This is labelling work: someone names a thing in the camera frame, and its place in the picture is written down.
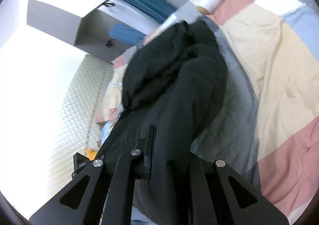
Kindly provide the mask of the large black coat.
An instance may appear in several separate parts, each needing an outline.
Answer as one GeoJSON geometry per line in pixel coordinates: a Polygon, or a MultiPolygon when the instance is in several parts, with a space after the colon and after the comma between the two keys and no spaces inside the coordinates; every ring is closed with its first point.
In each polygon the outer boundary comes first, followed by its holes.
{"type": "Polygon", "coordinates": [[[122,83],[123,112],[98,154],[115,162],[156,130],[149,181],[134,206],[156,224],[188,224],[192,142],[221,111],[228,68],[206,22],[178,23],[137,51],[122,83]]]}

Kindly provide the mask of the patchwork pastel quilt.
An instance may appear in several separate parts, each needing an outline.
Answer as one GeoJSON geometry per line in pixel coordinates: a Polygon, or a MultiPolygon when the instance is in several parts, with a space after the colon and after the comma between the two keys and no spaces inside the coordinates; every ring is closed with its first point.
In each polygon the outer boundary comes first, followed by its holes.
{"type": "Polygon", "coordinates": [[[192,145],[220,157],[287,217],[318,214],[318,6],[223,0],[206,22],[228,63],[219,118],[192,145]]]}

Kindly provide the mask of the light blue pillow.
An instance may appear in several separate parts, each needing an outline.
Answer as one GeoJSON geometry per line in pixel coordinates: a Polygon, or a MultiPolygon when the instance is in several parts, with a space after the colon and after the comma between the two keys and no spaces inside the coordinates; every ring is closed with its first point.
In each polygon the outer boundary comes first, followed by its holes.
{"type": "Polygon", "coordinates": [[[112,130],[112,123],[110,121],[106,121],[101,131],[101,143],[100,143],[101,146],[109,137],[111,130],[112,130]]]}

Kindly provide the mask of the blue folded board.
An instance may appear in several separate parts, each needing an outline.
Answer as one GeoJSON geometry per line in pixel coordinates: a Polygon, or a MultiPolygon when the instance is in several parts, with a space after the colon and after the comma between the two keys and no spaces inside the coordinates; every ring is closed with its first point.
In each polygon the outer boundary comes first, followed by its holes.
{"type": "Polygon", "coordinates": [[[109,31],[112,39],[118,40],[130,46],[134,46],[142,41],[146,34],[123,23],[116,23],[109,31]]]}

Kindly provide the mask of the blue curtain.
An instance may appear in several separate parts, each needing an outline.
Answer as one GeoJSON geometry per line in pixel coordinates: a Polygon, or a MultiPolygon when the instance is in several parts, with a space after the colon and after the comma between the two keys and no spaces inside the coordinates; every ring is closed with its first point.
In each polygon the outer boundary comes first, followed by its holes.
{"type": "Polygon", "coordinates": [[[147,14],[157,23],[162,24],[172,13],[176,11],[176,7],[165,0],[123,0],[134,6],[138,10],[147,14]]]}

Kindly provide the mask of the grey wall cabinet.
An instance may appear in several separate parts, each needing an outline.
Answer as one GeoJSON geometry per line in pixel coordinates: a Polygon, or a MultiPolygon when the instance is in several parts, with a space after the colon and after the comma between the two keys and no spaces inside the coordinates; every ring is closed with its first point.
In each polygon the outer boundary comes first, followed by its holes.
{"type": "Polygon", "coordinates": [[[28,1],[28,25],[109,63],[129,47],[109,36],[117,23],[146,35],[159,26],[124,0],[28,1]]]}

